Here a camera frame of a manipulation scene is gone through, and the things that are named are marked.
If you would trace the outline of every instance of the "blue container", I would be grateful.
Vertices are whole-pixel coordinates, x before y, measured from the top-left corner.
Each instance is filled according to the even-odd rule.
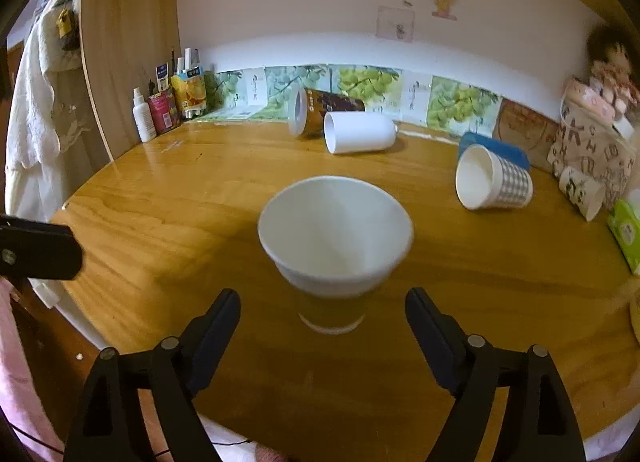
[[[527,154],[524,153],[522,149],[517,146],[507,144],[506,142],[495,140],[495,138],[485,137],[484,135],[480,135],[479,133],[473,133],[472,131],[467,131],[460,140],[460,146],[458,148],[458,160],[460,160],[460,157],[465,152],[466,148],[468,148],[472,144],[479,144],[481,146],[484,146],[489,151],[495,153],[497,156],[500,156],[505,160],[516,164],[516,166],[520,166],[526,171],[529,171],[529,158],[527,158]]]

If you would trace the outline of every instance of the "bowl rim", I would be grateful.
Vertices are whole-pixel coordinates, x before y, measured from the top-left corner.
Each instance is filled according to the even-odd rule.
[[[272,203],[274,203],[277,200],[277,198],[279,198],[281,195],[283,195],[284,193],[286,193],[289,190],[292,190],[295,187],[298,187],[299,185],[302,185],[302,184],[305,184],[305,183],[309,183],[309,182],[318,182],[318,181],[322,181],[322,180],[328,180],[328,179],[347,181],[347,182],[354,182],[354,183],[357,183],[357,184],[363,184],[363,185],[367,186],[368,188],[373,188],[374,190],[378,191],[379,193],[381,193],[382,195],[384,195],[388,199],[390,199],[394,204],[396,204],[398,207],[400,207],[400,209],[402,209],[402,213],[404,214],[404,216],[406,217],[407,221],[409,222],[409,235],[407,236],[406,244],[405,244],[404,248],[402,249],[402,251],[396,257],[394,257],[390,262],[388,262],[385,265],[383,265],[383,267],[378,268],[376,270],[373,270],[372,272],[369,272],[369,273],[353,274],[353,275],[348,275],[348,276],[341,276],[341,275],[320,276],[320,275],[315,275],[315,274],[309,274],[309,273],[303,272],[301,270],[298,270],[297,268],[293,268],[288,263],[282,261],[265,244],[264,238],[263,238],[262,233],[260,231],[260,222],[262,221],[262,217],[264,216],[264,214],[267,211],[267,209],[269,208],[269,206]],[[307,279],[312,279],[314,281],[319,281],[319,282],[327,282],[327,283],[359,283],[359,282],[362,282],[365,279],[375,278],[375,277],[382,277],[384,275],[387,275],[392,270],[394,270],[394,268],[396,268],[402,262],[402,260],[404,260],[404,258],[408,254],[409,250],[411,249],[412,245],[414,244],[414,222],[411,219],[411,217],[409,216],[409,213],[406,212],[406,209],[404,209],[404,207],[402,207],[402,204],[400,202],[398,202],[398,200],[396,200],[393,196],[391,196],[391,194],[387,193],[385,190],[383,190],[382,188],[379,188],[376,185],[370,184],[369,182],[365,182],[364,180],[359,180],[358,178],[353,178],[353,177],[344,177],[344,176],[340,176],[340,175],[318,175],[318,176],[314,176],[314,177],[305,178],[303,180],[299,180],[298,182],[294,182],[293,184],[285,187],[282,191],[279,191],[276,195],[273,196],[273,198],[271,198],[271,200],[269,200],[269,202],[267,202],[267,204],[262,208],[262,211],[260,212],[260,217],[258,217],[258,239],[260,240],[260,244],[262,245],[262,248],[264,249],[264,252],[266,252],[267,255],[277,265],[280,265],[280,266],[286,268],[287,270],[289,270],[290,272],[292,272],[294,274],[306,277]]]

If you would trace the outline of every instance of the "wooden desk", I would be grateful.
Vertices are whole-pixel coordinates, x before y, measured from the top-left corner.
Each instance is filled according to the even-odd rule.
[[[303,461],[423,461],[452,404],[403,314],[427,289],[467,333],[548,348],[584,437],[640,401],[640,348],[627,301],[635,284],[606,227],[586,223],[555,180],[533,170],[532,203],[470,212],[454,189],[456,148],[401,137],[391,153],[335,157],[284,124],[190,124],[106,166],[59,211],[85,250],[66,288],[120,352],[178,334],[225,287],[242,317],[197,409]],[[326,337],[294,311],[292,288],[258,242],[265,203],[287,185],[349,175],[395,196],[415,242],[353,333]],[[479,460],[489,460],[498,391]]]

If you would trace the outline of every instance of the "white bottle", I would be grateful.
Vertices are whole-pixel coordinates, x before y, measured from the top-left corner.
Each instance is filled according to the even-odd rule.
[[[156,138],[154,120],[151,118],[151,110],[145,102],[145,97],[140,93],[140,88],[133,90],[133,118],[138,126],[138,133],[142,142],[149,142]]]

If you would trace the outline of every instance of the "patterned white cup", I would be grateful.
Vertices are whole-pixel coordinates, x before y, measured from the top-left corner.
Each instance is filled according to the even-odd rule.
[[[591,222],[602,207],[606,187],[593,177],[567,166],[560,175],[559,188],[569,201]]]
[[[533,197],[529,173],[482,145],[469,146],[456,170],[456,192],[467,209],[524,207]]]

